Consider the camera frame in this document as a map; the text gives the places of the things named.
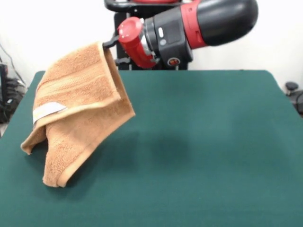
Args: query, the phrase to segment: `green table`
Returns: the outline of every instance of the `green table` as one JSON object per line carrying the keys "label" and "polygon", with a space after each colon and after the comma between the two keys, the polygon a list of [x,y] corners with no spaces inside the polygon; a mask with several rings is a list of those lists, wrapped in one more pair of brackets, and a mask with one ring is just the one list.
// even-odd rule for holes
{"label": "green table", "polygon": [[303,121],[265,71],[123,71],[137,116],[69,186],[27,156],[36,74],[0,140],[1,227],[302,227]]}

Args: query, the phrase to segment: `brown towel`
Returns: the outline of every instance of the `brown towel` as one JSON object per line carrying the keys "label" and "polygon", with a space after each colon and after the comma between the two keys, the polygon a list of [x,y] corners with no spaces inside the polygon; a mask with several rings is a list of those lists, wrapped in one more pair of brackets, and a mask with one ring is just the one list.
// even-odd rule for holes
{"label": "brown towel", "polygon": [[36,89],[34,128],[21,148],[31,154],[48,139],[43,182],[65,187],[97,146],[134,116],[110,50],[93,43],[45,72]]}

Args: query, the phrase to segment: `towel label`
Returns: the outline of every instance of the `towel label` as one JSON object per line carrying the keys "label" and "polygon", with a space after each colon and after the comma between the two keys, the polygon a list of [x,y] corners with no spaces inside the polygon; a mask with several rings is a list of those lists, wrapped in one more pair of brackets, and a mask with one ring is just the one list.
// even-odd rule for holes
{"label": "towel label", "polygon": [[33,122],[35,124],[39,119],[64,109],[67,109],[67,107],[57,102],[41,105],[33,111]]}

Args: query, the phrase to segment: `black cable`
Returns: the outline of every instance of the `black cable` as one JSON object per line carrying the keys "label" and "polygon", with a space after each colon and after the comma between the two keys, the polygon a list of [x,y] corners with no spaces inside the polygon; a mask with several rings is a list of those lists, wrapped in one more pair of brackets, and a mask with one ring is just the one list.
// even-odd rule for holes
{"label": "black cable", "polygon": [[9,57],[10,62],[11,62],[11,66],[13,67],[13,70],[15,71],[16,75],[18,76],[18,78],[21,80],[21,82],[26,85],[26,83],[24,82],[24,80],[22,79],[22,77],[20,76],[20,74],[17,72],[17,70],[15,69],[14,66],[14,62],[12,57],[5,51],[5,49],[3,48],[3,46],[0,44],[0,48],[3,50],[3,52]]}
{"label": "black cable", "polygon": [[297,112],[298,113],[300,113],[299,112],[299,98],[301,97],[301,96],[303,96],[303,91],[297,96],[297,98],[296,98],[296,100],[295,100],[295,103],[296,103],[296,109],[297,109]]}

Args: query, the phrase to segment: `white wall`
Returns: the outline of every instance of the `white wall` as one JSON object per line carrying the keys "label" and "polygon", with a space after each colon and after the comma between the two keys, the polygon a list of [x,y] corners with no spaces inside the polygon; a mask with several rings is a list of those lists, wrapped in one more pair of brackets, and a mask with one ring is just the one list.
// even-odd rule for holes
{"label": "white wall", "polygon": [[[113,12],[103,0],[0,0],[0,43],[26,82],[56,59],[96,40],[107,41]],[[194,51],[190,69],[265,69],[282,87],[303,87],[303,13],[299,0],[258,0],[257,25],[246,37]],[[0,50],[0,56],[8,61]]]}

